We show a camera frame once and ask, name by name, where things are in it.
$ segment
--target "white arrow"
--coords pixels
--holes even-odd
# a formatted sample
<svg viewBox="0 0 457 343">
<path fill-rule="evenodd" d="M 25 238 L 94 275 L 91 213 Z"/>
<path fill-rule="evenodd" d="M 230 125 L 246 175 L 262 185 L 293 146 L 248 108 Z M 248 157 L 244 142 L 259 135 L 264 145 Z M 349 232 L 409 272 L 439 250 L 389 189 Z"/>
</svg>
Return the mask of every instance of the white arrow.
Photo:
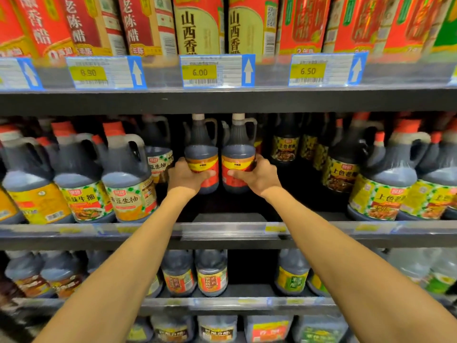
<svg viewBox="0 0 457 343">
<path fill-rule="evenodd" d="M 354 68 L 352 69 L 351 83 L 357 81 L 357 79 L 359 78 L 360 71 L 362 71 L 362 63 L 360 62 L 360 59 L 357 59 L 357 62 L 354 65 Z"/>
<path fill-rule="evenodd" d="M 251 61 L 248 59 L 248 62 L 246 63 L 246 66 L 244 67 L 244 73 L 246 74 L 246 83 L 251 82 L 251 74 L 254 72 L 251 66 Z"/>
<path fill-rule="evenodd" d="M 24 74 L 30 79 L 32 86 L 39 86 L 35 72 L 27 63 L 24 63 Z"/>
<path fill-rule="evenodd" d="M 134 61 L 134 68 L 132 70 L 132 74 L 135 76 L 135 82 L 138 86 L 142 86 L 143 83 L 141 81 L 141 70 L 140 68 L 138 67 L 138 64 L 136 61 Z"/>
</svg>

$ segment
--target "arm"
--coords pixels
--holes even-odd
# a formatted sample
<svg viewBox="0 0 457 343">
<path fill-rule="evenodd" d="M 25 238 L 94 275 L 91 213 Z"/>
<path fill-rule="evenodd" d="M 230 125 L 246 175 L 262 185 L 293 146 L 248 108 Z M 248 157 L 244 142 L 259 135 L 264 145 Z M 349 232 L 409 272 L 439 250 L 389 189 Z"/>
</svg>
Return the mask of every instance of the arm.
<svg viewBox="0 0 457 343">
<path fill-rule="evenodd" d="M 361 342 L 454 342 L 457 321 L 385 260 L 303 206 L 281 187 L 276 167 L 257 156 L 253 172 L 233 171 L 286 223 Z"/>
<path fill-rule="evenodd" d="M 154 280 L 181 210 L 214 171 L 192 173 L 184 158 L 169 169 L 168 194 L 56 313 L 35 343 L 125 342 Z"/>
</svg>

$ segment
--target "person's left arm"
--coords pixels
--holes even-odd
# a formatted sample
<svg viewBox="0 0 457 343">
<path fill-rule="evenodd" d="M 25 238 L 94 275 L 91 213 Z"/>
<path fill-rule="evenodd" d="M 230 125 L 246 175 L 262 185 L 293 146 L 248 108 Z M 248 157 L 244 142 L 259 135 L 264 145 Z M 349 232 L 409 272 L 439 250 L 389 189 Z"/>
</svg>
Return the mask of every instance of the person's left arm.
<svg viewBox="0 0 457 343">
<path fill-rule="evenodd" d="M 159 270 L 173 225 L 214 171 L 192 173 L 184 158 L 169 169 L 161 206 L 57 311 L 34 343 L 125 342 Z"/>
</svg>

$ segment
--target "yellow price label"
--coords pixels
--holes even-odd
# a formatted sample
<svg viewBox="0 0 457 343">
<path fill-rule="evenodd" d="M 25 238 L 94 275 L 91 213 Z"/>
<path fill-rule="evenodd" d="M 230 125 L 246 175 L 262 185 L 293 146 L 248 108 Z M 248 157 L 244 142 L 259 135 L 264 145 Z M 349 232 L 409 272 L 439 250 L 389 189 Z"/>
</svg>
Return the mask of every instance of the yellow price label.
<svg viewBox="0 0 457 343">
<path fill-rule="evenodd" d="M 265 232 L 284 233 L 287 232 L 287 227 L 284 225 L 266 225 Z"/>
<path fill-rule="evenodd" d="M 59 232 L 61 234 L 73 234 L 73 233 L 81 233 L 83 232 L 81 229 L 78 229 L 76 227 L 62 227 L 59 229 Z"/>
<path fill-rule="evenodd" d="M 81 80 L 107 80 L 105 69 L 101 66 L 69 66 L 71 78 Z"/>
<path fill-rule="evenodd" d="M 137 226 L 125 226 L 125 227 L 118 227 L 117 232 L 119 233 L 127 233 L 127 234 L 132 234 L 136 230 L 138 230 Z"/>
<path fill-rule="evenodd" d="M 293 63 L 290 78 L 323 78 L 326 67 L 327 63 Z"/>
<path fill-rule="evenodd" d="M 181 68 L 184 80 L 216 80 L 218 78 L 216 65 L 184 65 Z"/>
<path fill-rule="evenodd" d="M 356 231 L 378 231 L 379 225 L 361 224 L 356 227 Z"/>
</svg>

